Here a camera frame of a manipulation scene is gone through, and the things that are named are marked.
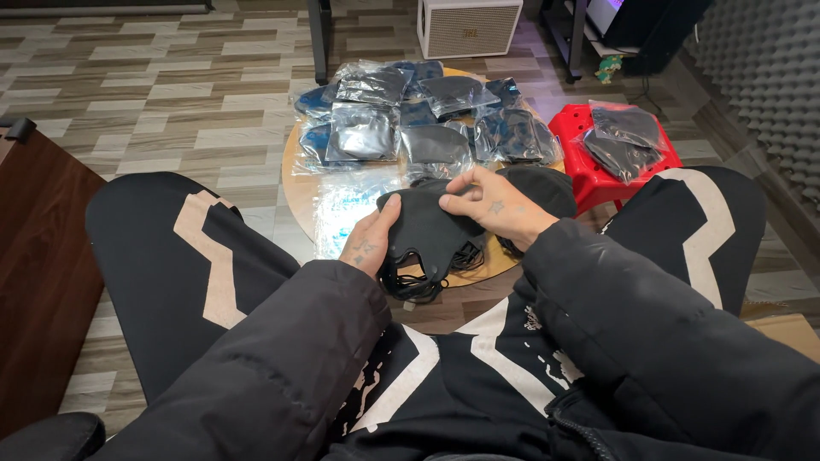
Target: cardboard box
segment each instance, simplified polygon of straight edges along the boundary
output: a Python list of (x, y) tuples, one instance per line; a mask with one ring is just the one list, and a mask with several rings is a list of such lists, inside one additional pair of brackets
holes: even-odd
[(793, 313), (749, 320), (746, 325), (820, 363), (820, 338), (802, 314)]

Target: hand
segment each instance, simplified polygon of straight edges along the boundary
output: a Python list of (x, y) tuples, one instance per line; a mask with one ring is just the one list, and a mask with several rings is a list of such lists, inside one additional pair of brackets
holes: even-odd
[(348, 236), (348, 241), (344, 244), (339, 260), (356, 267), (371, 279), (376, 280), (376, 273), (387, 254), (387, 231), (399, 219), (401, 211), (401, 196), (390, 195), (381, 213), (375, 210), (356, 223)]
[[(450, 195), (471, 183), (478, 187), (463, 196)], [(558, 219), (545, 212), (511, 185), (507, 178), (490, 170), (475, 167), (447, 184), (447, 192), (439, 199), (446, 212), (468, 216), (486, 230), (512, 240), (516, 248), (527, 251), (538, 235)]]

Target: red plastic stool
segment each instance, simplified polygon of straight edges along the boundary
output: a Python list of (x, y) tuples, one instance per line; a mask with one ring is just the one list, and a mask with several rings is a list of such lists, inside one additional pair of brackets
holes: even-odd
[(658, 124), (658, 129), (666, 145), (669, 146), (669, 149), (661, 151), (664, 159), (635, 178), (629, 185), (625, 185), (604, 170), (586, 152), (583, 144), (572, 142), (591, 127), (592, 113), (589, 104), (568, 104), (561, 112), (555, 114), (549, 123), (549, 129), (558, 137), (558, 142), (564, 151), (564, 168), (572, 177), (572, 193), (578, 203), (578, 215), (595, 205), (606, 202), (615, 202), (615, 207), (620, 210), (621, 200), (635, 195), (638, 189), (652, 178), (652, 175), (661, 170), (683, 167), (681, 159), (677, 157), (675, 149), (672, 148), (672, 143)]

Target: green toy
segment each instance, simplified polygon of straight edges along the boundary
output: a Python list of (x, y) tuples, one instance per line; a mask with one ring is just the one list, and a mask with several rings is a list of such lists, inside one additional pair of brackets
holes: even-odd
[(607, 56), (598, 65), (598, 71), (595, 72), (595, 76), (598, 77), (598, 80), (600, 80), (602, 84), (611, 84), (612, 76), (615, 71), (621, 68), (621, 64), (623, 64), (622, 54)]

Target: black puffer jacket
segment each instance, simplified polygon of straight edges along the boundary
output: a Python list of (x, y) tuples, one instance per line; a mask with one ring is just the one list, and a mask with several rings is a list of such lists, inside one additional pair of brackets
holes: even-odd
[[(516, 292), (588, 383), (550, 405), (553, 459), (820, 453), (820, 365), (572, 220), (523, 266)], [(92, 459), (311, 461), (389, 320), (362, 272), (310, 262)]]

